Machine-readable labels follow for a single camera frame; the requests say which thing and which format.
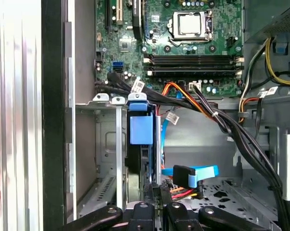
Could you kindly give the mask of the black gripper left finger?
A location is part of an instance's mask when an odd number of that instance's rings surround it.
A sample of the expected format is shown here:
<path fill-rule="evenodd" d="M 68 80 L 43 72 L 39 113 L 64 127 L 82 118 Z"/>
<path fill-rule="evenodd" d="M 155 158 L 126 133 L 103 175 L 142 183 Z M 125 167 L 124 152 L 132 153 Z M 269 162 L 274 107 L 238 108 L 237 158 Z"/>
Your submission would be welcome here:
<path fill-rule="evenodd" d="M 130 202 L 124 210 L 115 205 L 107 205 L 96 211 L 65 224 L 61 231 L 154 231 L 156 183 L 146 184 L 143 201 Z"/>

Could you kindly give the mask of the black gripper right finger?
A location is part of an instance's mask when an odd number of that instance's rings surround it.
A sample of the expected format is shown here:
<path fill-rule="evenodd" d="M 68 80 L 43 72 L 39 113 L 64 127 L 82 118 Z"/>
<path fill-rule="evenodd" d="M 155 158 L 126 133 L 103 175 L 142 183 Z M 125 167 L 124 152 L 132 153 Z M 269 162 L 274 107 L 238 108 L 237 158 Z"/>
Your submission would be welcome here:
<path fill-rule="evenodd" d="M 203 198 L 202 188 L 189 190 L 176 188 L 173 192 L 169 184 L 162 184 L 160 185 L 160 193 L 164 231 L 203 231 L 205 228 L 209 228 L 211 231 L 264 230 L 264 227 L 216 206 L 202 205 L 195 213 L 179 202 L 186 197 Z"/>

